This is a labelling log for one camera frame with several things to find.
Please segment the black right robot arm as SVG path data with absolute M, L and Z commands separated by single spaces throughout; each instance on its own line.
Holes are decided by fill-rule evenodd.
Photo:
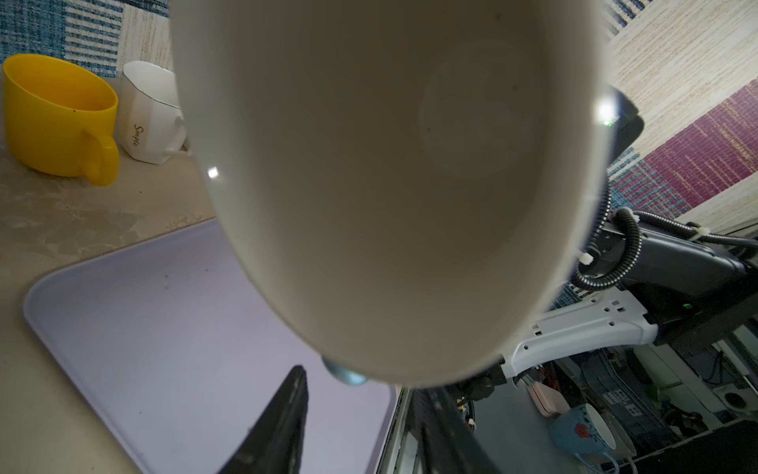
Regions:
M 483 371 L 446 388 L 459 406 L 556 359 L 649 343 L 698 349 L 757 307 L 757 241 L 650 211 L 612 207 L 605 186 L 568 282 L 592 293 L 546 313 Z

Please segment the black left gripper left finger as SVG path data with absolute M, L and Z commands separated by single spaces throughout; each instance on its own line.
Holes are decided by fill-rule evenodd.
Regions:
M 299 473 L 308 401 L 306 370 L 294 365 L 219 473 Z

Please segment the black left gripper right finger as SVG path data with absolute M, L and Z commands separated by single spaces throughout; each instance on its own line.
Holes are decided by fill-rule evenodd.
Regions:
M 444 388 L 415 390 L 409 415 L 424 473 L 501 473 Z

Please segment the light blue mug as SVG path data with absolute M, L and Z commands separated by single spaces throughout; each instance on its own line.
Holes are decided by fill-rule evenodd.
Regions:
M 597 1 L 173 1 L 191 153 L 250 282 L 328 361 L 489 365 L 553 301 L 606 172 Z

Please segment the yellow mug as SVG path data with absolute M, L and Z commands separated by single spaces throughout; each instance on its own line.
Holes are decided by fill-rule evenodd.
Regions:
M 12 55 L 2 64 L 9 152 L 49 175 L 106 187 L 118 176 L 118 95 L 96 74 L 65 60 Z

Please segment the white tall mug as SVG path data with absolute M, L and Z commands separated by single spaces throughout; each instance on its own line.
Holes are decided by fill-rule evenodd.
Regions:
M 173 71 L 146 61 L 124 65 L 114 136 L 132 159 L 148 164 L 188 153 Z

